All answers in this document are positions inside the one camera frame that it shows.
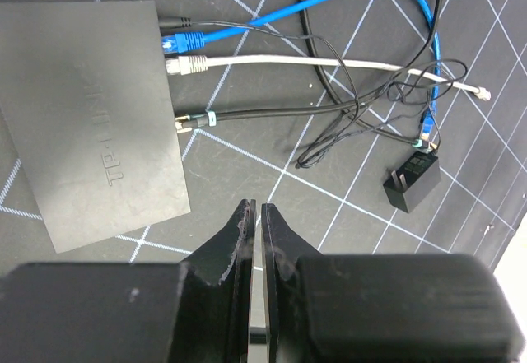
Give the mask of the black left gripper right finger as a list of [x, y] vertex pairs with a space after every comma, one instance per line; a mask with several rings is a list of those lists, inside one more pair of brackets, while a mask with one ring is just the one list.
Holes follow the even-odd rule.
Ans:
[[270, 362], [321, 362], [319, 346], [325, 308], [305, 283], [309, 273], [298, 268], [321, 255], [288, 224], [276, 205], [262, 206], [263, 281], [266, 337]]

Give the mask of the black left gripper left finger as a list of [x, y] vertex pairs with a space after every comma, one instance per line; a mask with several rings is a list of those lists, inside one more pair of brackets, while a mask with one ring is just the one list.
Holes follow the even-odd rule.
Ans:
[[226, 224], [179, 263], [169, 362], [246, 362], [256, 202], [240, 201]]

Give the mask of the black network switch box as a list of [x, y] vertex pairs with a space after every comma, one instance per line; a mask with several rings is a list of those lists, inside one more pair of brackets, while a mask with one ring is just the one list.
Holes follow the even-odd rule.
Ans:
[[4, 3], [1, 112], [57, 252], [189, 212], [153, 2]]

